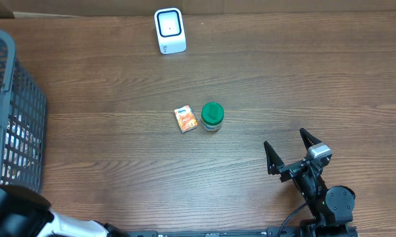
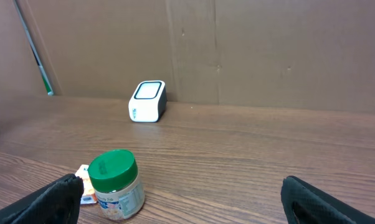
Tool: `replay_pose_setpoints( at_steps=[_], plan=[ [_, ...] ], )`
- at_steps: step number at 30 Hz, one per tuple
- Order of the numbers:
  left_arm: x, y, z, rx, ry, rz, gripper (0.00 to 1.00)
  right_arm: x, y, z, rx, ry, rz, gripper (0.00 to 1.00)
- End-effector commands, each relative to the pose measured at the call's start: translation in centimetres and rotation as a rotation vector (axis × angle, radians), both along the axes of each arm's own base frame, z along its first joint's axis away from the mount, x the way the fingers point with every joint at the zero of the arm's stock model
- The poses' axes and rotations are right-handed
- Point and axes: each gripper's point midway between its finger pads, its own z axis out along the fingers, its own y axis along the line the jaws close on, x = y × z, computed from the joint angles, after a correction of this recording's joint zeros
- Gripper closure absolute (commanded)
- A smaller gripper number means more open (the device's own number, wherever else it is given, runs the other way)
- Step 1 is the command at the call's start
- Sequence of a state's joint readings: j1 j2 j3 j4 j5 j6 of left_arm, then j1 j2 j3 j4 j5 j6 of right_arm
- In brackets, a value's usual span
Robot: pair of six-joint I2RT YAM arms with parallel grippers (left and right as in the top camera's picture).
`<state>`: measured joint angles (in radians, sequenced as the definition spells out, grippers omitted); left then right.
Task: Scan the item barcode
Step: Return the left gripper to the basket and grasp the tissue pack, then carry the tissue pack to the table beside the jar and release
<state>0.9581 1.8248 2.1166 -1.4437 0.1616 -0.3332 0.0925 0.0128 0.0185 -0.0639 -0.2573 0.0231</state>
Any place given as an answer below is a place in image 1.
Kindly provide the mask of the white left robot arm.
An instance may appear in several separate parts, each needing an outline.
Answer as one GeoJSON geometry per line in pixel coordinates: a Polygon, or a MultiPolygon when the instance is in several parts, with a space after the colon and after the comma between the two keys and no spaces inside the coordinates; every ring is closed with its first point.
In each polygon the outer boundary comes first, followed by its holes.
{"type": "Polygon", "coordinates": [[[115,226],[61,215],[37,192],[0,184],[0,236],[108,237],[128,234],[115,226]]]}

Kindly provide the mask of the green lid jar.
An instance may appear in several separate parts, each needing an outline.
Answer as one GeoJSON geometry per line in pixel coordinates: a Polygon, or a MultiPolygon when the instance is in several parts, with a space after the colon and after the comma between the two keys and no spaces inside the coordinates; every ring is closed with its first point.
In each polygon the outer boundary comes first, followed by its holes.
{"type": "Polygon", "coordinates": [[[204,105],[201,110],[201,122],[203,128],[209,132],[216,132],[222,127],[224,119],[224,109],[217,102],[210,102],[204,105]]]}

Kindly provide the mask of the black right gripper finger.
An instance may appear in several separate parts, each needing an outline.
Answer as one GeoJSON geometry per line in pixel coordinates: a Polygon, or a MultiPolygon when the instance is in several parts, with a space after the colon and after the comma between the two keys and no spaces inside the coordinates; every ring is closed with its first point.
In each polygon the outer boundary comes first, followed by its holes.
{"type": "Polygon", "coordinates": [[[314,137],[312,134],[310,134],[307,130],[304,128],[301,128],[299,130],[301,138],[304,142],[304,145],[306,147],[306,150],[308,150],[310,147],[322,143],[321,140],[318,138],[314,137]]]}
{"type": "Polygon", "coordinates": [[[279,155],[274,151],[273,147],[268,143],[264,142],[264,150],[266,153],[266,162],[268,167],[268,174],[276,175],[281,174],[284,168],[284,162],[279,155]]]}

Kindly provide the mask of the orange tissue pack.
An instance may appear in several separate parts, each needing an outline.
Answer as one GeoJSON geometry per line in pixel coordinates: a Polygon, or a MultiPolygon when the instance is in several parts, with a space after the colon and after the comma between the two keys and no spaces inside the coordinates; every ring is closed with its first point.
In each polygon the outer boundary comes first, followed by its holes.
{"type": "Polygon", "coordinates": [[[175,109],[174,114],[182,133],[197,128],[197,119],[189,105],[184,105],[183,107],[175,109]]]}

